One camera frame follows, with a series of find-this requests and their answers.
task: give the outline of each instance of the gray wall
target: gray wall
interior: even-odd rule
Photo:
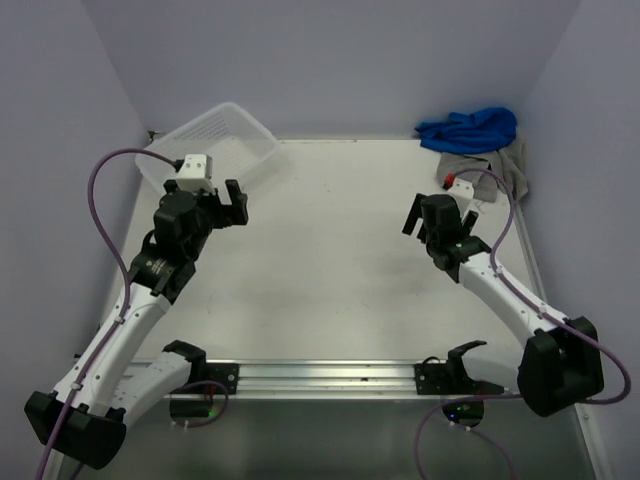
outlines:
[[[24,402],[87,344],[114,272],[87,177],[107,151],[141,145],[144,130],[77,0],[3,1],[0,65],[0,477],[21,479],[42,451]],[[121,239],[138,175],[132,159],[105,170],[99,211]]]
[[[521,116],[529,137],[525,217],[550,299],[585,315],[638,380],[640,3],[585,0]],[[620,375],[606,364],[607,391]],[[596,409],[616,478],[638,477],[638,387]]]
[[[214,105],[277,136],[409,135],[520,107],[579,0],[83,0],[142,121]]]

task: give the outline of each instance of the robotic arm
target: robotic arm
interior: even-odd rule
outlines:
[[[541,313],[562,319],[568,326],[597,340],[595,327],[584,317],[571,320],[546,305],[496,261],[497,271],[538,310],[507,288],[491,264],[491,248],[471,235],[478,218],[476,212],[468,210],[472,197],[473,187],[462,180],[456,180],[448,194],[417,194],[403,233],[411,235],[418,220],[422,220],[418,239],[426,245],[435,266],[487,304],[523,347],[517,373],[513,370],[517,378],[505,381],[505,372],[496,371],[494,378],[476,380],[517,385],[527,405],[543,417],[601,392],[604,380],[600,352],[544,319]],[[475,382],[468,373],[474,366],[466,364],[463,355],[484,344],[486,342],[471,342],[449,352],[440,377],[448,377],[450,384],[473,386]],[[417,368],[420,371],[416,373],[433,377],[434,369],[441,367],[425,362]]]
[[[43,445],[64,399],[76,390],[53,448],[92,468],[103,468],[120,449],[127,427],[140,415],[171,391],[206,379],[205,352],[175,341],[144,371],[121,381],[147,334],[195,274],[195,262],[209,234],[248,222],[247,196],[235,180],[227,180],[232,203],[223,205],[211,183],[211,163],[206,155],[187,155],[177,162],[177,174],[165,183],[167,193],[154,214],[154,229],[131,263],[131,297],[124,317],[120,318],[123,287],[73,369],[50,393],[34,392],[27,401],[25,413]],[[87,363],[91,366],[80,386],[78,371]]]

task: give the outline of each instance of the white table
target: white table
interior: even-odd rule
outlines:
[[[442,191],[438,159],[416,140],[283,141],[244,181],[249,225],[212,233],[196,276],[136,358],[155,358],[174,339],[234,360],[416,360],[476,339],[496,360],[521,355],[502,322],[401,234],[415,194]],[[159,198],[143,180],[127,262]],[[474,233],[491,245],[506,197],[475,208]],[[499,258],[531,286],[515,228]],[[120,285],[116,278],[111,298]]]

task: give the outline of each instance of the white plastic basket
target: white plastic basket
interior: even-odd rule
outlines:
[[[147,147],[172,160],[189,153],[213,159],[213,183],[224,192],[224,181],[238,180],[276,151],[278,141],[260,122],[235,103],[222,103],[168,133]],[[164,194],[164,182],[173,173],[164,162],[136,155],[136,165],[153,187]]]

